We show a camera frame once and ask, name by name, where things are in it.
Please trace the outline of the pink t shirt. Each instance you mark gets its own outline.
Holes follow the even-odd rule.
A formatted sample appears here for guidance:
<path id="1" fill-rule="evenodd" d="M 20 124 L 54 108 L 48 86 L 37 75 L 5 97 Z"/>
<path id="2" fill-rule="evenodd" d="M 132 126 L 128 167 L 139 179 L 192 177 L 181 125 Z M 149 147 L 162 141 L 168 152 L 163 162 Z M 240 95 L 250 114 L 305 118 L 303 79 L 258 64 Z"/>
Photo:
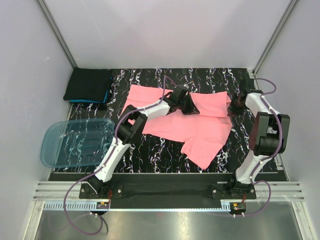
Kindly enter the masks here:
<path id="1" fill-rule="evenodd" d="M 198 114 L 184 115 L 181 110 L 147 121 L 143 134 L 182 142 L 181 153 L 202 169 L 208 168 L 226 144 L 232 123 L 227 108 L 227 92 L 191 93 Z"/>

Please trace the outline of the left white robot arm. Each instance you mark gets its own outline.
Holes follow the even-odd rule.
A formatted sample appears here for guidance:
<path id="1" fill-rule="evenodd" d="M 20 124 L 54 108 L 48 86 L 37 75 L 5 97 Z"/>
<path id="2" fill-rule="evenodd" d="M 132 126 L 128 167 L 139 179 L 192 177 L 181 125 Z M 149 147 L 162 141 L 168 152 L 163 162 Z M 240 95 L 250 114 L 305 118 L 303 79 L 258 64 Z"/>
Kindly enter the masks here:
<path id="1" fill-rule="evenodd" d="M 90 192 L 97 198 L 103 198 L 108 193 L 106 182 L 111 180 L 127 149 L 141 139 L 147 121 L 170 115 L 177 110 L 183 115 L 200 113 L 184 85 L 177 85 L 172 91 L 163 93 L 161 98 L 152 104 L 138 108 L 128 105 L 115 126 L 114 137 L 107 153 L 92 176 L 87 179 Z"/>

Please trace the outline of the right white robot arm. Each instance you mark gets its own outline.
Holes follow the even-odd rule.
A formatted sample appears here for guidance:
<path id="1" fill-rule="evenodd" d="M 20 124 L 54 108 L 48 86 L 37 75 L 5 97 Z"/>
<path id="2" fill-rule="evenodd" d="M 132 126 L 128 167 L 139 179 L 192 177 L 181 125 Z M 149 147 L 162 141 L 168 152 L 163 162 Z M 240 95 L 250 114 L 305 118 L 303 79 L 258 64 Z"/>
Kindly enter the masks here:
<path id="1" fill-rule="evenodd" d="M 226 185 L 228 195 L 235 199 L 254 191 L 257 174 L 268 161 L 283 153 L 287 146 L 290 117 L 279 113 L 266 99 L 266 95 L 273 94 L 277 87 L 264 78 L 273 86 L 273 90 L 263 92 L 254 87 L 255 80 L 247 78 L 240 82 L 239 93 L 233 96 L 227 110 L 230 117 L 239 116 L 244 110 L 254 114 L 248 139 L 249 153 Z"/>

